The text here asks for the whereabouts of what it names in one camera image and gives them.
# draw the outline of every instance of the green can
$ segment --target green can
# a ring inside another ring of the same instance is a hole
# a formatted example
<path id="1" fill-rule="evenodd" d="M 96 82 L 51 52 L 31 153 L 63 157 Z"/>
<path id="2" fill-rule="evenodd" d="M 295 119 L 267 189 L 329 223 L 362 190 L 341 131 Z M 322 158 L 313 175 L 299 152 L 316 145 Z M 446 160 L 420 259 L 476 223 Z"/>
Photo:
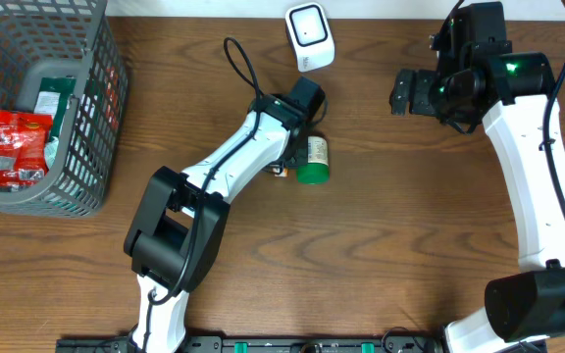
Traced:
<path id="1" fill-rule="evenodd" d="M 329 145 L 320 136 L 309 136 L 309 163 L 297 170 L 298 181 L 321 184 L 331 177 L 329 170 Z"/>

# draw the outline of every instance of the green light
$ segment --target green light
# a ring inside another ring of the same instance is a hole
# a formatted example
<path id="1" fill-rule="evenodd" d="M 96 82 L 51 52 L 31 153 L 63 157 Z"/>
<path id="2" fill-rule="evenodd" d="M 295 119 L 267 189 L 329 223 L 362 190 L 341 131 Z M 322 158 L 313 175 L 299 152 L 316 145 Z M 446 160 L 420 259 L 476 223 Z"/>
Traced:
<path id="1" fill-rule="evenodd" d="M 515 73 L 516 73 L 516 69 L 518 69 L 518 65 L 516 65 L 516 64 L 510 64 L 510 63 L 507 64 L 507 71 L 508 71 L 510 74 L 515 74 Z"/>

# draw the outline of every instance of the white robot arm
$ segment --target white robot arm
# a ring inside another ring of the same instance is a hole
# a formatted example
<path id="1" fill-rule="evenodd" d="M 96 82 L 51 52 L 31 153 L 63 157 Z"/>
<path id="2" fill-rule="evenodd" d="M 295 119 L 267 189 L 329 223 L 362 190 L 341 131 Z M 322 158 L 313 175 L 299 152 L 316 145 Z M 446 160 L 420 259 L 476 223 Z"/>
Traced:
<path id="1" fill-rule="evenodd" d="M 548 164 L 540 150 L 545 95 L 517 97 L 516 104 L 497 103 L 483 118 L 486 134 L 498 154 L 518 229 L 521 272 L 546 270 L 550 261 L 565 268 L 565 222 L 559 208 Z M 551 116 L 555 138 L 553 156 L 565 196 L 565 150 L 559 128 L 559 105 Z M 486 308 L 445 329 L 451 353 L 501 352 L 518 342 L 505 342 L 492 329 Z M 538 335 L 525 341 L 548 338 Z"/>
<path id="2" fill-rule="evenodd" d="M 565 150 L 556 102 L 565 64 L 555 80 L 543 54 L 512 53 L 500 2 L 462 3 L 431 36 L 437 69 L 398 74 L 392 112 L 403 115 L 410 103 L 410 113 L 464 134 L 483 124 L 507 182 L 521 273 L 491 281 L 485 307 L 448 325 L 443 346 L 522 351 L 518 345 L 565 334 Z"/>
<path id="3" fill-rule="evenodd" d="M 289 158 L 298 163 L 296 152 L 324 100 L 320 86 L 302 77 L 286 96 L 259 97 L 241 128 L 202 162 L 180 174 L 163 167 L 150 180 L 124 244 L 141 290 L 130 350 L 172 353 L 180 347 L 189 292 L 215 261 L 230 203 L 265 167 Z M 191 216 L 193 227 L 168 218 L 167 209 Z"/>
<path id="4" fill-rule="evenodd" d="M 218 161 L 234 148 L 254 127 L 256 112 L 247 115 L 245 122 L 228 141 L 217 151 L 198 163 L 182 171 L 188 176 L 187 182 L 202 187 L 204 179 Z M 261 121 L 254 137 L 234 153 L 217 171 L 207 187 L 210 194 L 219 193 L 224 201 L 230 204 L 241 189 L 263 168 L 277 161 L 283 154 L 289 141 L 289 130 L 283 123 L 266 113 L 261 113 Z M 182 208 L 182 211 L 193 217 L 194 210 Z M 147 295 L 154 291 L 157 297 L 164 297 L 168 289 L 152 277 L 137 276 L 141 289 L 139 324 L 134 330 L 132 340 L 137 347 L 143 347 L 147 332 L 148 316 L 150 335 L 146 344 L 148 352 L 175 352 L 186 335 L 184 328 L 184 312 L 189 293 L 182 291 L 177 297 L 165 304 L 151 306 Z"/>

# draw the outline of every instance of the gray plastic basket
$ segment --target gray plastic basket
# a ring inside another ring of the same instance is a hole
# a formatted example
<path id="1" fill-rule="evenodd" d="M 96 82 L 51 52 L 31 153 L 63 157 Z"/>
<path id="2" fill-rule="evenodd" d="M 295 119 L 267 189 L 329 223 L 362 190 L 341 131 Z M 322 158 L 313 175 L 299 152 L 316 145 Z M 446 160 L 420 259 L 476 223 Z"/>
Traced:
<path id="1" fill-rule="evenodd" d="M 103 202 L 128 78 L 105 0 L 0 0 L 0 109 L 32 112 L 44 77 L 74 76 L 56 161 L 38 184 L 0 191 L 0 211 L 79 217 Z"/>

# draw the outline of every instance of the wooden table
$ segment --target wooden table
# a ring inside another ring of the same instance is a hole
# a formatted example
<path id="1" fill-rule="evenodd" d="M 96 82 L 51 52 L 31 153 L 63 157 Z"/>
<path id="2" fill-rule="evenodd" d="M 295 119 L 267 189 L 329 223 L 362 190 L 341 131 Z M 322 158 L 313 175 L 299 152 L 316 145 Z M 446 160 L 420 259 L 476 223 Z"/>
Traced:
<path id="1" fill-rule="evenodd" d="M 226 61 L 225 36 L 241 41 L 265 91 L 288 92 L 299 77 L 282 20 L 111 25 L 133 75 L 106 206 L 72 221 L 0 214 L 0 352 L 53 351 L 62 336 L 105 337 L 136 324 L 138 286 L 122 244 L 148 179 L 163 165 L 180 171 L 202 160 L 238 129 L 252 99 Z M 262 174 L 243 190 L 217 262 L 192 293 L 189 328 L 433 329 L 480 308 L 491 279 L 518 273 L 513 213 L 483 130 L 465 137 L 431 118 L 389 113 L 396 73 L 434 67 L 428 36 L 440 22 L 331 26 L 336 59 L 307 75 L 331 103 L 320 125 L 331 180 Z M 558 72 L 565 24 L 508 31 L 515 51 L 543 51 Z M 565 138 L 565 86 L 560 102 Z M 565 338 L 549 346 L 565 352 Z"/>

